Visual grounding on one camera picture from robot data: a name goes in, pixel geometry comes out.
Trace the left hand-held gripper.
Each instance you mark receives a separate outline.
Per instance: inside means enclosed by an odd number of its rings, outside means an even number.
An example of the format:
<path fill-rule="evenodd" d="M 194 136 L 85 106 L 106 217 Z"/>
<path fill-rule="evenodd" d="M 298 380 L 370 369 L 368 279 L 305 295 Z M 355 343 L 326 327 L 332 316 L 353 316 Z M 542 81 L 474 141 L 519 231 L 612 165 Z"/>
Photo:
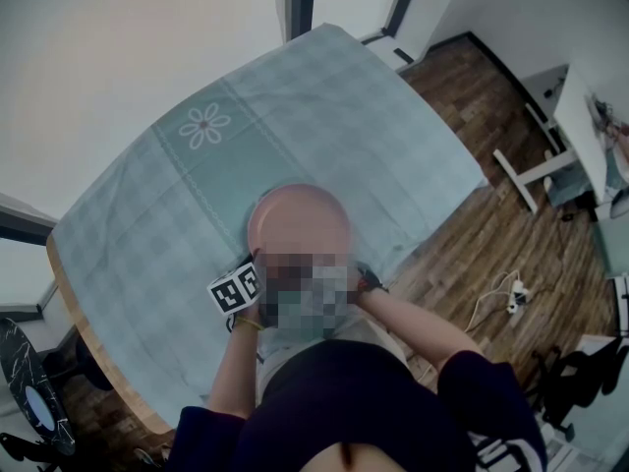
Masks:
<path fill-rule="evenodd" d="M 251 253 L 250 263 L 240 265 L 207 286 L 207 292 L 222 316 L 231 316 L 249 308 L 262 293 L 262 283 L 256 266 L 260 261 L 260 249 Z"/>

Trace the big pink plate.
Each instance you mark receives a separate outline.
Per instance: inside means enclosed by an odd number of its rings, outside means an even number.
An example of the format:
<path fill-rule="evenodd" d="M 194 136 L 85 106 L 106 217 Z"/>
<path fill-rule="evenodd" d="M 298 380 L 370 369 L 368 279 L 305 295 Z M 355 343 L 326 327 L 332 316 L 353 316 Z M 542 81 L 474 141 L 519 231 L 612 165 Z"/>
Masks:
<path fill-rule="evenodd" d="M 340 202 L 311 184 L 289 184 L 265 194 L 247 224 L 254 255 L 310 257 L 317 266 L 350 261 L 352 228 Z"/>

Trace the person's right forearm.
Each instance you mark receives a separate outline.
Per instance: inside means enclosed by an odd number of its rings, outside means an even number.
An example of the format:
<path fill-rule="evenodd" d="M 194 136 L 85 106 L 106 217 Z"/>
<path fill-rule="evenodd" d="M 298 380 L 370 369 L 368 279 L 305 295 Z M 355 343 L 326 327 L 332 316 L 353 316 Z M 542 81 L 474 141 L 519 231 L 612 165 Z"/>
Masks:
<path fill-rule="evenodd" d="M 458 353 L 474 352 L 483 355 L 477 343 L 456 325 L 380 288 L 362 293 L 358 298 L 358 305 L 438 372 Z"/>

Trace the person's left forearm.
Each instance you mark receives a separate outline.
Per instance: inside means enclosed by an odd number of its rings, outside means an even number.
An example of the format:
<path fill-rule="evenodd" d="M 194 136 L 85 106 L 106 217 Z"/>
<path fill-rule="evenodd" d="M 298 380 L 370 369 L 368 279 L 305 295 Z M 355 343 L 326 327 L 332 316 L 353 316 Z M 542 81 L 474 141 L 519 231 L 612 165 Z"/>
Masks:
<path fill-rule="evenodd" d="M 213 412 L 247 419 L 257 400 L 256 324 L 247 319 L 235 323 L 207 400 Z"/>

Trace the blue round dish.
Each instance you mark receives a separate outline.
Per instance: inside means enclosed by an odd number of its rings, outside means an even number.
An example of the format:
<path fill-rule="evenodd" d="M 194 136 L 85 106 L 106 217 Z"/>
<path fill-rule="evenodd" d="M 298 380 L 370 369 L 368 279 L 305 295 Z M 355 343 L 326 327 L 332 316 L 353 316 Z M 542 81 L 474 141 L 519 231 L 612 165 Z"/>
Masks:
<path fill-rule="evenodd" d="M 47 431 L 53 432 L 56 427 L 56 420 L 44 398 L 30 385 L 26 387 L 25 394 L 30 410 L 38 421 L 38 425 Z"/>

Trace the light green checked tablecloth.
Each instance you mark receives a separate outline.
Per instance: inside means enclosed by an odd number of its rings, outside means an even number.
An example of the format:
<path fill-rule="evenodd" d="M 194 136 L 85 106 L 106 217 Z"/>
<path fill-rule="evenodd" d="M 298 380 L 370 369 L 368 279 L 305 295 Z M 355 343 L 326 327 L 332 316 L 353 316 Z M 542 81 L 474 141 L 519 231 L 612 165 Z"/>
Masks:
<path fill-rule="evenodd" d="M 202 404 L 228 339 L 208 286 L 248 254 L 267 192 L 308 183 L 345 208 L 381 278 L 486 183 L 436 112 L 325 24 L 180 102 L 53 229 L 68 308 L 168 427 Z"/>

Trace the wooden table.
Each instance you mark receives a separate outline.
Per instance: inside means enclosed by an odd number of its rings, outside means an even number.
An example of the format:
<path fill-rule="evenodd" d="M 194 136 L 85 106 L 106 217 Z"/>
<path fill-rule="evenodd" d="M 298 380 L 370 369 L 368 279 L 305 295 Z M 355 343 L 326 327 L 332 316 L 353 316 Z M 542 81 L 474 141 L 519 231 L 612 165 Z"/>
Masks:
<path fill-rule="evenodd" d="M 128 408 L 140 420 L 140 422 L 152 433 L 164 435 L 173 430 L 142 397 L 132 388 L 125 376 L 108 355 L 105 347 L 92 329 L 86 315 L 79 306 L 74 290 L 63 269 L 61 259 L 52 235 L 46 241 L 46 252 L 53 270 L 56 284 L 65 302 L 69 316 L 76 326 L 79 334 L 84 340 L 87 349 L 91 353 L 95 362 L 113 386 L 113 389 L 122 398 Z"/>

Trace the person's dark shirt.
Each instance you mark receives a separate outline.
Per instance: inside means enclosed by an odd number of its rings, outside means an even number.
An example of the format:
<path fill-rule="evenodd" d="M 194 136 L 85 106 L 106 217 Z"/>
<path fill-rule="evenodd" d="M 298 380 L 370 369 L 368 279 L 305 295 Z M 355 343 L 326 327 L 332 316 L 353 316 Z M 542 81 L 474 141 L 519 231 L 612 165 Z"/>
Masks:
<path fill-rule="evenodd" d="M 540 428 L 506 363 L 463 351 L 436 390 L 382 347 L 327 340 L 290 359 L 247 418 L 183 409 L 167 472 L 299 472 L 337 444 L 406 472 L 545 472 Z"/>

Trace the black marble round table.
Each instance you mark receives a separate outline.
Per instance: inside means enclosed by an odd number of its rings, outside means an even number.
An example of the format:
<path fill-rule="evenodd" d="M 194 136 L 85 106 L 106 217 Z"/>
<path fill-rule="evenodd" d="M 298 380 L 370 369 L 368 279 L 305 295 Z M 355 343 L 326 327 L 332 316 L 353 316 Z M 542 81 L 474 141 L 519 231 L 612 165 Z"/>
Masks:
<path fill-rule="evenodd" d="M 76 452 L 76 440 L 60 397 L 45 373 L 39 355 L 20 327 L 0 319 L 0 368 L 18 407 L 42 439 L 65 456 Z M 51 423 L 42 423 L 29 404 L 31 388 L 50 413 Z"/>

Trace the white power strip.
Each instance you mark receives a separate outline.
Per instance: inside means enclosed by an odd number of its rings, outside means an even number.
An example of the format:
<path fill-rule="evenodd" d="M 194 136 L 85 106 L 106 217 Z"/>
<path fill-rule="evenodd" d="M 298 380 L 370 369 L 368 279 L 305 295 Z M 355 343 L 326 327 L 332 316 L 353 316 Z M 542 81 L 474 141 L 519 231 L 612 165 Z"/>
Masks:
<path fill-rule="evenodd" d="M 515 315 L 521 306 L 527 304 L 528 294 L 529 290 L 525 287 L 524 283 L 520 279 L 516 279 L 511 285 L 507 312 L 510 315 Z"/>

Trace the black office chair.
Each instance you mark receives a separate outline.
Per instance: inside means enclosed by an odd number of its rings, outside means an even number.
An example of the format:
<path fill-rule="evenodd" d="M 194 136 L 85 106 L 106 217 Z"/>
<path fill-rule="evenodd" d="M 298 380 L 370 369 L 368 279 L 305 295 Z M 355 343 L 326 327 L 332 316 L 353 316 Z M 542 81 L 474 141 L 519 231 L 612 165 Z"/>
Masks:
<path fill-rule="evenodd" d="M 615 337 L 591 354 L 575 350 L 563 355 L 558 346 L 553 346 L 550 352 L 554 360 L 549 367 L 541 353 L 532 353 L 540 376 L 525 396 L 535 397 L 533 410 L 541 411 L 542 420 L 571 443 L 575 437 L 574 426 L 563 426 L 564 418 L 574 406 L 587 408 L 600 393 L 610 395 L 615 391 L 629 355 L 629 344 L 623 344 L 623 337 Z"/>

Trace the white desk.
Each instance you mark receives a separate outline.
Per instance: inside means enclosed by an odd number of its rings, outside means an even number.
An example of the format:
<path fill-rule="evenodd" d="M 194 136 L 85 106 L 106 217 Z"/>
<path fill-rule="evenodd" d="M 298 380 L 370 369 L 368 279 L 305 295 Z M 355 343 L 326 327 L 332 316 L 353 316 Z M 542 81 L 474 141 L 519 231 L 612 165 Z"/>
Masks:
<path fill-rule="evenodd" d="M 576 162 L 588 177 L 596 204 L 604 202 L 607 176 L 604 138 L 595 127 L 589 108 L 591 99 L 592 92 L 578 70 L 568 65 L 551 117 L 545 123 L 536 120 L 548 140 L 552 139 L 550 131 L 555 129 L 567 141 L 568 148 L 560 149 L 553 158 L 522 173 L 514 170 L 500 150 L 493 152 L 532 213 L 538 212 L 538 205 L 527 186 Z"/>

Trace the teal cabinet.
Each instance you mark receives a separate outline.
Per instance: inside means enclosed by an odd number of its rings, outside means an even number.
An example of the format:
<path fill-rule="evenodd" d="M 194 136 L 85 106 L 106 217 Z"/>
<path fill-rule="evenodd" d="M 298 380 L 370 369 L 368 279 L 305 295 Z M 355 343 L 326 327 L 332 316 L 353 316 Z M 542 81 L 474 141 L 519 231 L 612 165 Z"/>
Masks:
<path fill-rule="evenodd" d="M 594 240 L 605 277 L 629 276 L 629 213 L 596 222 Z"/>

